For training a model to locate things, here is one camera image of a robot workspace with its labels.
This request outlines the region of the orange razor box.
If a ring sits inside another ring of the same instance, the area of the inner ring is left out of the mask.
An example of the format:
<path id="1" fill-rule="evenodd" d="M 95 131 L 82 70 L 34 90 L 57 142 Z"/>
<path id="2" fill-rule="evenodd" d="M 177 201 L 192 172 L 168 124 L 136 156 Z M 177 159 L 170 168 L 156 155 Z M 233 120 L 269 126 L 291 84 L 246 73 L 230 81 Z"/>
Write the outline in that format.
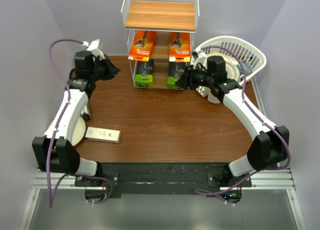
<path id="1" fill-rule="evenodd" d="M 157 41 L 157 32 L 138 30 L 134 36 L 128 59 L 148 62 Z"/>
<path id="2" fill-rule="evenodd" d="M 169 62 L 190 62 L 190 34 L 186 32 L 170 32 Z"/>

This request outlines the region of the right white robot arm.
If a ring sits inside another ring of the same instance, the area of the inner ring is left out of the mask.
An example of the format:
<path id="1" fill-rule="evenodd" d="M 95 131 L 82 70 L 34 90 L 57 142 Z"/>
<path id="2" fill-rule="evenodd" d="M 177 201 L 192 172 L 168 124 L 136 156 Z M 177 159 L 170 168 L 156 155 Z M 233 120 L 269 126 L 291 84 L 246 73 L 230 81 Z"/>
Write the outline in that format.
<path id="1" fill-rule="evenodd" d="M 223 182 L 233 187 L 244 174 L 270 169 L 282 161 L 288 164 L 291 160 L 289 130 L 270 121 L 248 100 L 244 88 L 227 77 L 226 63 L 221 56 L 205 60 L 205 66 L 201 63 L 187 66 L 176 85 L 182 89 L 209 88 L 211 94 L 238 117 L 252 138 L 247 154 L 225 167 Z"/>

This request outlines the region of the black green razor box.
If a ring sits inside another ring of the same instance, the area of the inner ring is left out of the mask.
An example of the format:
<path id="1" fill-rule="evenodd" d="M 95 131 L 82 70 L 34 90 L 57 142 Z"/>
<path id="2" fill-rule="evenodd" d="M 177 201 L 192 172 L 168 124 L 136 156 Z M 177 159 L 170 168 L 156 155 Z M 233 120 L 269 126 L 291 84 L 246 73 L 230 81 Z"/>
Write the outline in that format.
<path id="1" fill-rule="evenodd" d="M 136 87 L 150 88 L 154 86 L 154 60 L 137 61 L 134 83 Z"/>
<path id="2" fill-rule="evenodd" d="M 169 62 L 167 75 L 168 89 L 182 90 L 182 88 L 176 86 L 176 82 L 183 76 L 185 67 L 185 62 Z"/>

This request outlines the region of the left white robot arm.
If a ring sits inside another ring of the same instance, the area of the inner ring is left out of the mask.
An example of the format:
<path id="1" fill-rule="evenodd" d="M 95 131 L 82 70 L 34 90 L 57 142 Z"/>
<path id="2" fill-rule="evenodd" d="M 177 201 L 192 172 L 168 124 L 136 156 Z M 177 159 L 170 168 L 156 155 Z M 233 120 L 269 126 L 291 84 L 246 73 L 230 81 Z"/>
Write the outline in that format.
<path id="1" fill-rule="evenodd" d="M 82 110 L 99 80 L 111 80 L 119 73 L 109 58 L 99 49 L 79 51 L 74 56 L 74 77 L 67 81 L 61 106 L 42 137 L 35 137 L 32 148 L 38 167 L 43 172 L 86 176 L 92 186 L 99 186 L 104 175 L 95 161 L 80 157 L 71 144 Z"/>

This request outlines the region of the white small box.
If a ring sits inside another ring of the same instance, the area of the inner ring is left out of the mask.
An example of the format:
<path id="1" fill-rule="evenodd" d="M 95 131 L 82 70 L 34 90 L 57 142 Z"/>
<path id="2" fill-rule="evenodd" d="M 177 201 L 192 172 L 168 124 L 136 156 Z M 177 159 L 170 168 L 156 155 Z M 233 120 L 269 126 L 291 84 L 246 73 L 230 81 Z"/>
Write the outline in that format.
<path id="1" fill-rule="evenodd" d="M 90 114 L 90 111 L 89 111 L 89 105 L 86 104 L 85 107 L 82 109 L 81 111 L 81 117 L 84 119 L 84 120 L 90 120 L 91 119 L 91 114 Z"/>

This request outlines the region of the silver grey box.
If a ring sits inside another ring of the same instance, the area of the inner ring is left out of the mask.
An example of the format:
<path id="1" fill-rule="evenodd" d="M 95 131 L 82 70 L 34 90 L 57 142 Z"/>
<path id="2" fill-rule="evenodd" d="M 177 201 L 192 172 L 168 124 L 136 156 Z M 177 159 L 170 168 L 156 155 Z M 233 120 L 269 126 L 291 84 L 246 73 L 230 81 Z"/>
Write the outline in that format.
<path id="1" fill-rule="evenodd" d="M 119 130 L 87 127 L 84 137 L 93 141 L 118 144 L 120 142 L 121 132 Z"/>

